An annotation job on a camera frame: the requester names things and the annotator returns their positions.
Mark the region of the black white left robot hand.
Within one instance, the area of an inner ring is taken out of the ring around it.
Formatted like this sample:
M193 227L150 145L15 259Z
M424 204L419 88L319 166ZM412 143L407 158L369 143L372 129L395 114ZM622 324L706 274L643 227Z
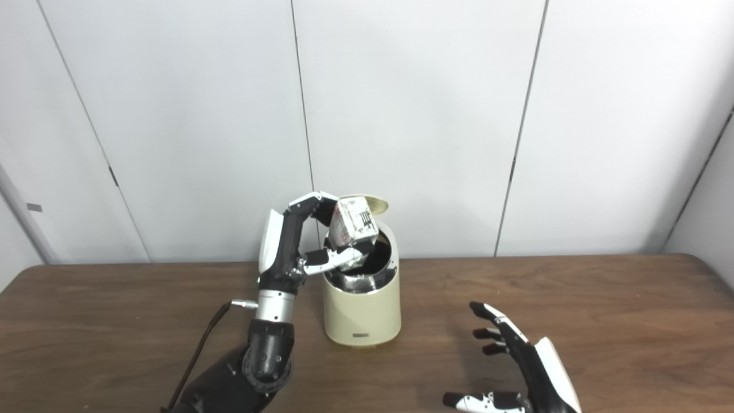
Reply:
M377 241L367 238L301 254L304 223L316 219L323 225L330 225L337 202L336 196L311 192L292 201L283 213L270 211L260 243L259 290L296 295L309 275L358 262L375 250Z

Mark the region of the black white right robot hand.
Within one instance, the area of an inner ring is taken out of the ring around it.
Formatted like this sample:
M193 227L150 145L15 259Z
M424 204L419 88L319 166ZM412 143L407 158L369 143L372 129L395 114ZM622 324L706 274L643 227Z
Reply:
M491 340L483 346L486 356L509 355L522 374L527 392L489 391L482 393L446 392L443 405L463 412L581 412L579 397L548 337L536 343L503 312L488 303L471 301L476 317L493 326L473 331L478 340Z

